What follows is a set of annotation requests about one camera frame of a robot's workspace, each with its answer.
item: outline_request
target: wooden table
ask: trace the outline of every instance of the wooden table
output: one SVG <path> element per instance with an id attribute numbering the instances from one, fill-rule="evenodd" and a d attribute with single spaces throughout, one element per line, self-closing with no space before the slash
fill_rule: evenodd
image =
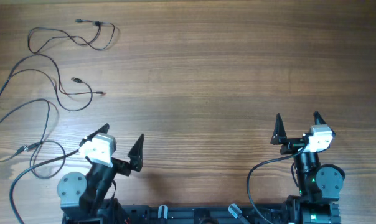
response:
<path id="1" fill-rule="evenodd" d="M 0 88 L 14 64 L 30 55 L 26 37 L 37 26 L 90 38 L 91 24 L 113 22 L 115 41 L 105 51 L 57 40 L 42 53 L 58 64 L 67 91 L 85 91 L 78 77 L 105 96 L 79 112 L 63 110 L 47 78 L 26 72 L 11 80 L 0 100 L 0 119 L 17 105 L 46 98 L 51 107 L 48 139 L 67 152 L 81 138 L 110 124 L 117 139 L 114 156 L 126 154 L 141 133 L 144 167 L 117 176 L 123 205 L 248 205 L 245 180 L 255 164 L 279 157 L 270 145 L 281 113 L 288 137 L 300 136 L 318 110 L 337 136 L 320 154 L 322 163 L 344 169 L 343 223 L 376 223 L 376 5 L 345 1 L 209 1 L 0 6 Z M 96 46 L 110 37 L 104 28 Z M 36 49 L 52 32 L 36 33 Z M 22 68 L 57 78 L 49 60 L 35 57 Z M 88 96 L 61 96 L 77 108 Z M 45 103 L 34 103 L 0 125 L 0 158 L 37 142 Z M 38 161 L 60 156 L 45 145 Z M 31 152 L 0 163 L 0 223 L 15 223 L 8 193 L 29 166 Z M 281 203 L 297 195 L 292 160 L 272 163 L 253 175 L 256 202 Z M 60 162 L 41 167 L 54 172 Z M 59 179 L 86 173 L 79 155 L 67 159 L 54 178 L 25 175 L 15 202 L 26 223 L 60 223 Z"/>

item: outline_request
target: wooden surface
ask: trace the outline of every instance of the wooden surface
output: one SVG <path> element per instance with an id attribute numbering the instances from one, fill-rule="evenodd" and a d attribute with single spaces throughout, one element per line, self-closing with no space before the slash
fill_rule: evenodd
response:
<path id="1" fill-rule="evenodd" d="M 346 172 L 341 191 L 343 223 L 376 223 L 376 5 L 346 1 L 137 2 L 0 6 L 0 88 L 12 66 L 29 55 L 26 37 L 36 26 L 93 37 L 95 19 L 116 24 L 110 49 L 98 52 L 69 40 L 43 54 L 57 63 L 67 91 L 85 91 L 79 77 L 105 96 L 85 110 L 67 112 L 55 100 L 48 79 L 26 72 L 11 80 L 0 100 L 0 119 L 17 105 L 44 97 L 52 107 L 48 139 L 68 152 L 81 138 L 110 124 L 115 157 L 126 154 L 141 133 L 144 167 L 117 176 L 116 196 L 124 205 L 248 205 L 245 180 L 255 164 L 279 157 L 270 145 L 275 116 L 281 113 L 288 136 L 313 124 L 320 111 L 337 133 L 320 155 Z M 109 38 L 103 29 L 96 43 Z M 37 33 L 36 49 L 54 33 Z M 52 64 L 32 58 L 21 68 L 37 68 L 56 78 Z M 61 96 L 76 108 L 87 96 Z M 46 106 L 27 106 L 0 126 L 0 158 L 37 142 Z M 15 223 L 8 201 L 12 180 L 28 168 L 31 152 L 0 164 L 0 223 Z M 61 155 L 46 145 L 43 161 Z M 256 202 L 280 203 L 297 195 L 292 160 L 256 171 Z M 38 169 L 53 172 L 59 162 Z M 25 175 L 15 201 L 26 223 L 60 223 L 57 182 L 68 172 L 84 174 L 79 155 L 67 159 L 50 180 Z"/>

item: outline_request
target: cable connector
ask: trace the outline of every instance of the cable connector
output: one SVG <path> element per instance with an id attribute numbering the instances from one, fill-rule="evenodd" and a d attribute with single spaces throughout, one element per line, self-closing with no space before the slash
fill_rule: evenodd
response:
<path id="1" fill-rule="evenodd" d="M 19 154 L 19 153 L 21 153 L 21 152 L 23 152 L 23 151 L 29 151 L 29 150 L 31 150 L 31 149 L 36 148 L 37 146 L 40 146 L 40 142 L 33 143 L 33 144 L 31 144 L 31 145 L 24 145 L 24 146 L 21 146 L 21 147 L 18 149 L 17 153 Z"/>
<path id="2" fill-rule="evenodd" d="M 77 83 L 82 83 L 83 82 L 81 79 L 75 78 L 75 77 L 72 77 L 71 80 L 74 81 L 74 82 L 77 82 Z"/>

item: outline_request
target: cable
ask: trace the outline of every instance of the cable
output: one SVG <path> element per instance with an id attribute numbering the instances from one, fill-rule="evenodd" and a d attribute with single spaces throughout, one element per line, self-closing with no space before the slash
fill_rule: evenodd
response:
<path id="1" fill-rule="evenodd" d="M 81 95 L 81 94 L 90 94 L 90 100 L 87 102 L 87 104 L 84 105 L 84 106 L 81 107 L 81 108 L 78 108 L 78 109 L 69 109 L 69 108 L 64 107 L 64 105 L 61 104 L 61 102 L 60 102 L 60 100 L 59 100 L 59 96 L 58 96 L 58 91 L 57 91 L 57 86 L 56 86 L 56 84 L 55 84 L 55 83 L 53 82 L 53 80 L 48 76 L 48 74 L 44 73 L 43 71 L 40 71 L 40 70 L 38 70 L 38 69 L 28 68 L 28 69 L 23 69 L 23 70 L 21 70 L 21 71 L 18 71 L 18 72 L 16 72 L 16 73 L 14 73 L 15 70 L 16 70 L 16 68 L 17 68 L 17 67 L 18 67 L 23 61 L 25 61 L 25 60 L 28 59 L 28 58 L 35 57 L 35 56 L 42 56 L 42 57 L 48 58 L 48 59 L 51 60 L 51 62 L 54 64 L 54 66 L 55 66 L 55 68 L 56 68 L 56 70 L 57 70 L 57 74 L 58 74 L 58 87 L 59 87 L 59 92 L 63 93 L 64 95 Z M 76 82 L 76 83 L 82 83 L 82 84 L 86 85 L 87 88 L 88 88 L 90 91 L 89 91 L 89 92 L 81 92 L 81 93 L 66 93 L 65 90 L 64 90 L 64 88 L 63 88 L 63 86 L 62 86 L 62 81 L 61 81 L 60 72 L 59 72 L 58 66 L 57 66 L 57 64 L 55 63 L 55 61 L 54 61 L 52 58 L 50 58 L 49 56 L 46 56 L 46 55 L 43 55 L 43 54 L 35 54 L 35 55 L 30 55 L 30 56 L 24 57 L 23 59 L 21 59 L 20 61 L 18 61 L 18 62 L 15 64 L 15 66 L 12 68 L 11 72 L 9 73 L 9 76 L 8 76 L 7 81 L 3 84 L 3 86 L 2 86 L 2 88 L 1 88 L 1 90 L 0 90 L 0 96 L 1 96 L 1 94 L 3 93 L 3 91 L 5 90 L 5 88 L 7 87 L 7 85 L 8 85 L 8 83 L 9 83 L 10 79 L 11 79 L 12 77 L 14 77 L 15 75 L 17 75 L 17 74 L 19 74 L 19 73 L 21 73 L 21 72 L 25 72 L 25 71 L 36 71 L 36 72 L 40 72 L 40 73 L 42 73 L 43 75 L 45 75 L 45 76 L 50 80 L 50 82 L 51 82 L 51 84 L 52 84 L 52 87 L 54 88 L 55 96 L 57 97 L 57 101 L 58 101 L 59 105 L 60 105 L 63 109 L 65 109 L 65 110 L 67 110 L 67 111 L 80 111 L 80 110 L 86 108 L 86 107 L 92 102 L 93 94 L 101 94 L 101 95 L 105 94 L 105 93 L 102 92 L 102 91 L 96 91 L 96 92 L 93 92 L 93 90 L 91 89 L 91 87 L 89 86 L 89 84 L 83 82 L 83 81 L 82 81 L 81 79 L 79 79 L 79 78 L 74 78 L 74 77 L 72 78 L 72 80 L 73 80 L 74 82 Z"/>
<path id="2" fill-rule="evenodd" d="M 63 156 L 66 156 L 66 152 L 65 152 L 65 150 L 64 150 L 63 147 L 62 147 L 59 143 L 57 143 L 56 141 L 53 141 L 53 140 L 42 141 L 41 144 L 40 144 L 40 147 L 43 145 L 43 143 L 46 143 L 46 142 L 50 142 L 50 143 L 54 143 L 54 144 L 58 145 L 59 148 L 61 148 L 61 150 L 62 150 L 62 152 L 63 152 Z M 32 167 L 32 160 L 33 160 L 33 157 L 34 157 L 36 151 L 37 151 L 37 153 L 40 151 L 40 150 L 38 150 L 38 149 L 39 149 L 39 147 L 37 147 L 37 148 L 34 150 L 34 152 L 32 153 L 31 159 L 29 160 L 29 167 Z M 40 179 L 47 180 L 47 179 L 50 179 L 51 177 L 57 175 L 57 174 L 59 173 L 59 171 L 61 171 L 63 165 L 65 165 L 65 162 L 66 162 L 66 158 L 63 159 L 62 164 L 61 164 L 61 166 L 57 169 L 57 171 L 55 171 L 53 174 L 48 175 L 48 176 L 46 176 L 46 177 L 40 176 L 39 174 L 36 173 L 36 171 L 35 171 L 34 169 L 32 169 L 32 173 L 33 173 L 33 175 L 35 175 L 36 177 L 38 177 L 38 178 L 40 178 Z"/>
<path id="3" fill-rule="evenodd" d="M 112 184 L 115 186 L 115 190 L 113 191 L 113 195 L 111 197 L 111 201 L 113 201 L 113 199 L 115 198 L 115 193 L 116 193 L 116 182 L 115 182 L 115 180 L 112 180 Z"/>
<path id="4" fill-rule="evenodd" d="M 94 36 L 94 38 L 87 42 L 83 37 L 80 37 L 80 36 L 77 36 L 77 35 L 74 35 L 74 36 L 71 36 L 69 35 L 67 32 L 65 32 L 64 30 L 60 30 L 60 29 L 53 29 L 53 28 L 46 28 L 46 27 L 35 27 L 33 29 L 31 29 L 27 35 L 27 48 L 29 49 L 30 52 L 32 52 L 33 54 L 36 54 L 36 53 L 39 53 L 51 40 L 54 40 L 54 39 L 63 39 L 63 38 L 69 38 L 71 41 L 73 41 L 75 44 L 79 45 L 79 46 L 89 46 L 91 47 L 92 49 L 94 50 L 105 50 L 109 44 L 111 43 L 112 41 L 112 38 L 113 38 L 113 35 L 115 34 L 115 25 L 113 25 L 112 23 L 110 22 L 100 22 L 100 21 L 91 21 L 91 20 L 83 20 L 83 19 L 76 19 L 75 22 L 78 22 L 78 23 L 81 23 L 81 22 L 92 22 L 95 26 L 98 26 L 98 30 Z M 111 34 L 111 38 L 109 40 L 109 42 L 104 46 L 104 47 L 94 47 L 92 46 L 92 43 L 94 41 L 97 40 L 98 36 L 100 35 L 101 33 L 101 26 L 103 25 L 111 25 L 113 27 L 113 30 L 112 30 L 112 34 Z M 64 33 L 66 36 L 56 36 L 56 37 L 51 37 L 49 40 L 47 40 L 43 46 L 41 46 L 38 50 L 36 51 L 33 51 L 31 49 L 31 37 L 33 35 L 33 33 L 35 31 L 38 31 L 38 30 L 50 30 L 50 31 L 57 31 L 57 32 L 61 32 L 61 33 Z M 78 43 L 76 42 L 75 39 L 80 39 L 82 40 L 84 43 Z"/>
<path id="5" fill-rule="evenodd" d="M 292 163 L 292 166 L 290 167 L 290 171 L 292 172 L 292 178 L 294 180 L 294 184 L 296 184 L 296 187 L 299 187 L 298 182 L 296 181 L 296 178 L 294 176 L 294 171 L 293 171 L 294 163 Z"/>
<path id="6" fill-rule="evenodd" d="M 15 206 L 15 203 L 14 203 L 14 188 L 15 188 L 15 185 L 16 185 L 16 183 L 18 182 L 18 180 L 19 180 L 23 175 L 27 174 L 28 172 L 30 172 L 31 170 L 33 170 L 33 169 L 35 169 L 35 168 L 38 168 L 38 167 L 40 167 L 40 166 L 42 166 L 42 165 L 46 165 L 46 164 L 49 164 L 49 163 L 51 163 L 51 162 L 55 162 L 55 161 L 58 161 L 58 160 L 61 160 L 61 159 L 66 159 L 66 158 L 68 158 L 69 156 L 72 156 L 72 155 L 74 155 L 74 154 L 76 154 L 76 153 L 78 153 L 78 149 L 77 149 L 77 150 L 74 150 L 73 152 L 68 153 L 68 154 L 66 154 L 66 155 L 63 155 L 63 156 L 60 156 L 60 157 L 56 157 L 56 158 L 54 158 L 54 159 L 50 159 L 50 160 L 47 160 L 47 161 L 45 161 L 45 162 L 41 162 L 41 163 L 39 163 L 39 164 L 36 164 L 36 165 L 34 165 L 34 166 L 32 166 L 32 167 L 27 168 L 25 171 L 21 172 L 21 173 L 15 178 L 15 180 L 14 180 L 14 181 L 12 182 L 12 184 L 11 184 L 11 188 L 9 189 L 9 202 L 11 203 L 12 211 L 14 212 L 14 214 L 15 214 L 16 218 L 18 219 L 19 223 L 23 224 L 24 222 L 23 222 L 21 216 L 19 215 L 19 213 L 18 213 L 18 211 L 17 211 L 17 209 L 16 209 L 16 206 Z"/>
<path id="7" fill-rule="evenodd" d="M 11 114 L 13 114 L 13 112 L 19 110 L 20 108 L 22 108 L 23 106 L 26 106 L 30 103 L 33 103 L 33 102 L 37 102 L 37 101 L 44 101 L 47 103 L 47 106 L 48 106 L 48 110 L 47 110 L 47 117 L 45 119 L 45 125 L 44 125 L 44 130 L 43 130 L 43 135 L 41 136 L 41 139 L 39 142 L 42 142 L 43 141 L 43 138 L 44 138 L 44 135 L 45 135 L 45 130 L 47 129 L 47 125 L 48 125 L 48 122 L 49 122 L 49 114 L 50 114 L 50 103 L 46 100 L 46 99 L 43 99 L 43 98 L 39 98 L 39 99 L 36 99 L 36 100 L 30 100 L 29 102 L 27 103 L 23 103 L 19 106 L 17 106 L 16 108 L 14 108 L 13 110 L 11 110 L 10 112 L 8 112 L 3 118 L 0 119 L 0 124 Z M 32 144 L 30 146 L 22 146 L 21 148 L 19 148 L 11 157 L 8 157 L 7 159 L 3 159 L 3 160 L 0 160 L 0 162 L 6 162 L 10 159 L 12 159 L 13 157 L 19 155 L 21 152 L 25 151 L 25 150 L 29 150 L 29 149 L 33 149 L 35 147 L 37 147 L 37 143 L 35 144 Z"/>
<path id="8" fill-rule="evenodd" d="M 267 223 L 269 224 L 273 224 L 272 222 L 270 222 L 268 219 L 266 219 L 261 213 L 260 211 L 257 209 L 253 199 L 251 198 L 251 194 L 250 194 L 250 176 L 251 176 L 251 173 L 253 173 L 253 171 L 255 171 L 257 168 L 261 167 L 262 165 L 265 165 L 265 164 L 269 164 L 271 162 L 278 162 L 278 161 L 282 161 L 282 160 L 285 160 L 285 159 L 290 159 L 290 158 L 293 158 L 295 156 L 298 156 L 299 154 L 301 154 L 303 151 L 304 151 L 305 148 L 301 148 L 299 149 L 295 154 L 292 154 L 290 156 L 284 156 L 284 157 L 280 157 L 280 158 L 277 158 L 277 159 L 270 159 L 268 161 L 264 161 L 264 162 L 261 162 L 257 165 L 255 165 L 253 168 L 251 168 L 251 170 L 249 171 L 249 174 L 248 174 L 248 177 L 246 179 L 246 190 L 247 190 L 247 193 L 248 193 L 248 197 L 249 197 L 249 201 L 251 203 L 251 205 L 253 206 L 253 208 L 255 209 L 255 211 L 258 213 L 258 215 L 260 217 L 262 217 L 262 219 L 264 219 Z"/>

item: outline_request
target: black cable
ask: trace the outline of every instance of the black cable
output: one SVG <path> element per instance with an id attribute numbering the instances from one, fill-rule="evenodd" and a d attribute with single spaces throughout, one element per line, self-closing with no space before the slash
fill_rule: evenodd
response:
<path id="1" fill-rule="evenodd" d="M 54 158 L 54 159 L 50 159 L 50 160 L 47 160 L 47 161 L 45 161 L 45 162 L 41 162 L 41 163 L 39 163 L 39 164 L 36 164 L 36 165 L 34 165 L 34 166 L 32 166 L 32 167 L 27 168 L 24 172 L 21 172 L 21 173 L 15 178 L 15 180 L 14 180 L 14 181 L 12 182 L 12 184 L 11 184 L 11 188 L 9 189 L 9 202 L 11 203 L 12 211 L 14 212 L 14 214 L 15 214 L 16 218 L 18 219 L 19 223 L 23 224 L 24 222 L 23 222 L 21 216 L 19 215 L 19 213 L 18 213 L 18 211 L 17 211 L 17 209 L 16 209 L 16 206 L 15 206 L 15 203 L 14 203 L 14 188 L 15 188 L 15 185 L 16 185 L 16 183 L 18 182 L 18 180 L 19 180 L 23 175 L 27 174 L 28 172 L 30 172 L 31 170 L 33 170 L 33 169 L 35 169 L 35 168 L 38 168 L 38 167 L 40 167 L 40 166 L 43 166 L 43 165 L 46 165 L 46 164 L 49 164 L 49 163 L 51 163 L 51 162 L 55 162 L 55 161 L 58 161 L 58 160 L 61 160 L 61 159 L 66 159 L 66 158 L 68 158 L 69 156 L 72 156 L 72 155 L 74 155 L 74 154 L 76 154 L 76 153 L 78 153 L 78 149 L 77 149 L 77 150 L 74 150 L 73 152 L 68 153 L 68 154 L 66 154 L 66 155 L 64 155 L 64 156 L 56 157 L 56 158 Z"/>
<path id="2" fill-rule="evenodd" d="M 27 35 L 27 48 L 30 50 L 30 52 L 32 52 L 33 54 L 36 54 L 36 53 L 39 53 L 51 40 L 54 40 L 54 39 L 63 39 L 63 38 L 69 38 L 71 41 L 73 41 L 75 44 L 77 44 L 79 46 L 89 46 L 89 47 L 91 47 L 94 50 L 105 50 L 110 45 L 110 43 L 112 41 L 112 38 L 113 38 L 113 35 L 115 34 L 115 25 L 113 25 L 112 23 L 110 23 L 110 22 L 82 20 L 82 19 L 77 19 L 75 22 L 79 22 L 79 23 L 80 22 L 92 22 L 92 23 L 94 23 L 94 25 L 98 26 L 98 31 L 96 32 L 94 38 L 91 41 L 87 42 L 83 37 L 80 37 L 80 36 L 77 36 L 77 35 L 71 36 L 67 32 L 65 32 L 64 30 L 53 29 L 53 28 L 46 28 L 46 27 L 35 27 L 35 28 L 31 29 L 29 31 L 28 35 Z M 92 43 L 97 40 L 98 36 L 101 33 L 101 26 L 103 26 L 103 25 L 111 25 L 113 27 L 111 38 L 110 38 L 109 42 L 104 47 L 100 47 L 100 48 L 94 47 L 94 46 L 92 46 Z M 50 31 L 61 32 L 61 33 L 64 33 L 66 36 L 51 37 L 38 50 L 33 51 L 31 49 L 31 37 L 32 37 L 33 33 L 35 31 L 38 31 L 38 30 L 50 30 Z M 75 39 L 80 39 L 84 43 L 78 43 L 78 42 L 76 42 Z"/>
<path id="3" fill-rule="evenodd" d="M 85 159 L 87 160 L 87 162 L 89 162 L 91 165 L 93 165 L 93 162 L 90 160 L 90 158 L 88 158 L 88 156 L 85 156 Z"/>
<path id="4" fill-rule="evenodd" d="M 61 150 L 62 150 L 62 152 L 63 152 L 63 156 L 66 156 L 66 152 L 65 152 L 65 150 L 64 150 L 63 147 L 62 147 L 59 143 L 57 143 L 56 141 L 53 141 L 53 140 L 42 141 L 41 144 L 40 144 L 40 147 L 43 145 L 43 143 L 47 143 L 47 142 L 49 142 L 49 143 L 54 143 L 54 144 L 58 145 L 59 148 L 61 148 Z M 38 149 L 39 149 L 39 147 L 36 147 L 36 149 L 35 149 L 34 152 L 32 153 L 31 159 L 29 160 L 29 167 L 32 167 L 32 160 L 33 160 L 33 157 L 34 157 L 35 153 L 36 153 L 36 152 L 37 152 L 37 153 L 39 152 Z M 48 176 L 46 176 L 46 177 L 40 176 L 39 174 L 36 173 L 36 171 L 35 171 L 34 169 L 32 169 L 32 173 L 33 173 L 33 175 L 35 175 L 37 178 L 40 178 L 40 179 L 43 179 L 43 180 L 47 180 L 47 179 L 50 179 L 51 177 L 57 175 L 57 174 L 59 173 L 59 171 L 61 171 L 63 165 L 65 165 L 65 162 L 66 162 L 66 158 L 63 159 L 62 164 L 61 164 L 61 166 L 57 169 L 57 171 L 55 171 L 53 174 L 48 175 Z"/>
<path id="5" fill-rule="evenodd" d="M 17 68 L 17 67 L 18 67 L 23 61 L 25 61 L 25 60 L 28 59 L 28 58 L 34 57 L 34 56 L 43 56 L 43 57 L 48 58 L 49 60 L 51 60 L 51 62 L 54 64 L 54 66 L 55 66 L 55 68 L 56 68 L 56 70 L 57 70 L 57 74 L 58 74 L 58 87 L 59 87 L 59 92 L 65 94 L 65 95 L 80 95 L 80 94 L 88 94 L 88 93 L 89 93 L 89 94 L 90 94 L 90 100 L 87 102 L 87 104 L 84 105 L 84 106 L 81 107 L 81 108 L 78 108 L 78 109 L 68 109 L 68 108 L 64 107 L 64 105 L 61 104 L 61 102 L 60 102 L 60 100 L 59 100 L 59 96 L 58 96 L 58 91 L 57 91 L 57 86 L 56 86 L 56 84 L 52 81 L 52 79 L 48 76 L 48 74 L 46 74 L 46 73 L 44 73 L 44 72 L 42 72 L 42 71 L 40 71 L 40 70 L 38 70 L 38 69 L 28 68 L 28 69 L 23 69 L 23 70 L 21 70 L 21 71 L 18 71 L 18 72 L 16 72 L 16 73 L 14 73 L 15 70 L 16 70 L 16 68 Z M 52 58 L 50 58 L 49 56 L 46 56 L 46 55 L 43 55 L 43 54 L 35 54 L 35 55 L 30 55 L 30 56 L 24 57 L 22 60 L 18 61 L 18 62 L 15 64 L 15 66 L 12 68 L 12 70 L 11 70 L 9 76 L 8 76 L 7 81 L 3 84 L 3 86 L 2 86 L 2 88 L 1 88 L 1 90 L 0 90 L 0 96 L 1 96 L 1 94 L 3 93 L 3 91 L 5 90 L 5 88 L 7 87 L 7 85 L 8 85 L 8 83 L 9 83 L 10 79 L 11 79 L 12 77 L 14 77 L 15 75 L 17 75 L 17 74 L 19 74 L 19 73 L 21 73 L 21 72 L 25 72 L 25 71 L 37 71 L 37 72 L 40 72 L 40 73 L 42 73 L 43 75 L 45 75 L 45 76 L 50 80 L 50 82 L 51 82 L 51 84 L 52 84 L 52 87 L 54 88 L 55 96 L 57 97 L 57 101 L 58 101 L 59 105 L 60 105 L 63 109 L 65 109 L 65 110 L 67 110 L 67 111 L 80 111 L 80 110 L 86 108 L 86 107 L 92 102 L 93 94 L 94 94 L 94 93 L 95 93 L 95 94 L 101 94 L 101 95 L 104 94 L 104 92 L 102 92 L 102 91 L 96 91 L 96 92 L 93 92 L 93 90 L 91 89 L 91 87 L 89 86 L 89 84 L 83 82 L 83 81 L 82 81 L 81 79 L 79 79 L 79 78 L 72 78 L 72 80 L 73 80 L 74 82 L 82 83 L 82 84 L 86 85 L 87 88 L 88 88 L 90 91 L 89 91 L 89 92 L 82 92 L 82 93 L 66 93 L 65 90 L 63 89 L 62 81 L 61 81 L 61 76 L 60 76 L 60 72 L 59 72 L 58 66 L 57 66 L 57 64 L 55 63 L 55 61 L 54 61 Z"/>
<path id="6" fill-rule="evenodd" d="M 10 112 L 8 112 L 3 118 L 0 119 L 0 124 L 11 114 L 13 114 L 13 112 L 19 110 L 20 108 L 22 108 L 23 106 L 25 105 L 28 105 L 30 103 L 33 103 L 33 102 L 37 102 L 37 101 L 44 101 L 47 103 L 47 106 L 48 106 L 48 110 L 47 110 L 47 117 L 45 119 L 45 125 L 44 125 L 44 130 L 43 130 L 43 135 L 41 136 L 41 139 L 39 142 L 42 142 L 43 141 L 43 138 L 44 138 L 44 135 L 45 135 L 45 130 L 47 129 L 47 125 L 48 125 L 48 122 L 49 122 L 49 115 L 50 115 L 50 103 L 46 100 L 46 99 L 43 99 L 43 98 L 39 98 L 39 99 L 35 99 L 35 100 L 30 100 L 29 102 L 27 103 L 23 103 L 19 106 L 17 106 L 16 108 L 14 108 L 13 110 L 11 110 Z M 3 159 L 3 160 L 0 160 L 0 162 L 6 162 L 10 159 L 12 159 L 13 157 L 19 155 L 21 152 L 23 152 L 24 150 L 27 150 L 27 149 L 32 149 L 32 148 L 35 148 L 37 147 L 36 146 L 37 143 L 35 144 L 32 144 L 30 146 L 22 146 L 21 148 L 19 148 L 11 157 L 8 157 L 7 159 Z"/>
<path id="7" fill-rule="evenodd" d="M 255 171 L 257 168 L 261 167 L 262 165 L 265 165 L 265 164 L 269 164 L 271 162 L 278 162 L 278 161 L 282 161 L 282 160 L 285 160 L 285 159 L 290 159 L 290 158 L 293 158 L 295 156 L 298 156 L 299 154 L 301 154 L 302 152 L 304 151 L 304 148 L 301 148 L 299 149 L 295 154 L 292 154 L 290 156 L 284 156 L 284 157 L 280 157 L 280 158 L 277 158 L 277 159 L 270 159 L 268 161 L 264 161 L 264 162 L 261 162 L 257 165 L 255 165 L 253 168 L 251 168 L 251 170 L 249 171 L 249 174 L 248 174 L 248 177 L 246 179 L 246 190 L 247 190 L 247 193 L 248 193 L 248 197 L 249 197 L 249 201 L 251 203 L 251 205 L 253 206 L 253 208 L 255 209 L 255 211 L 258 213 L 258 215 L 260 217 L 262 217 L 262 219 L 264 219 L 267 223 L 269 224 L 273 224 L 272 222 L 270 222 L 268 219 L 266 219 L 261 213 L 260 211 L 257 209 L 253 199 L 251 198 L 251 194 L 250 194 L 250 176 L 251 176 L 251 173 L 253 173 L 253 171 Z"/>
<path id="8" fill-rule="evenodd" d="M 115 186 L 115 190 L 113 191 L 113 195 L 111 197 L 111 201 L 113 201 L 113 199 L 115 198 L 115 193 L 116 193 L 116 182 L 115 182 L 115 180 L 112 180 L 112 184 Z"/>
<path id="9" fill-rule="evenodd" d="M 292 178 L 294 180 L 294 184 L 296 184 L 296 187 L 299 187 L 298 182 L 296 181 L 296 177 L 294 176 L 294 171 L 293 171 L 294 163 L 292 163 L 292 166 L 290 167 L 290 171 L 292 172 Z"/>

